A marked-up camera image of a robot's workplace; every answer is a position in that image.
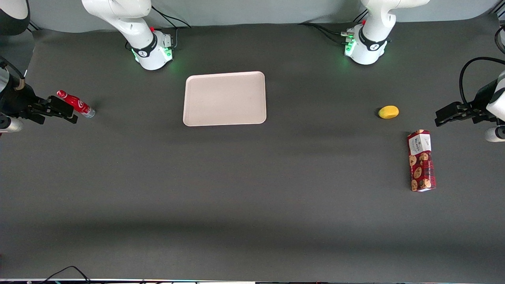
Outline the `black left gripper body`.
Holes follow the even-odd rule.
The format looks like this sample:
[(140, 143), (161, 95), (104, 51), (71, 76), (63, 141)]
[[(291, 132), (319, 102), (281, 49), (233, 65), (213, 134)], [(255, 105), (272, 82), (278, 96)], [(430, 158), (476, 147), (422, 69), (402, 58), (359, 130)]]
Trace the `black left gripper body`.
[(474, 100), (469, 103), (471, 111), (467, 111), (467, 119), (472, 119), (473, 122), (498, 122), (496, 115), (487, 110), (487, 106), (498, 99), (498, 95), (495, 94), (497, 85), (498, 79), (495, 79), (478, 90)]

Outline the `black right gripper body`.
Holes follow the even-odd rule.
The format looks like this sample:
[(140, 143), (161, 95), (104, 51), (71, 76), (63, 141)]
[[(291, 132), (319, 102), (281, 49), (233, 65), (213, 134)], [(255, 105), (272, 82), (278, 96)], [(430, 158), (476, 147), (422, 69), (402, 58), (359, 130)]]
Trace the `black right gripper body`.
[(31, 120), (42, 125), (48, 113), (40, 102), (41, 98), (28, 86), (21, 90), (15, 90), (12, 86), (3, 88), (3, 114), (8, 117)]

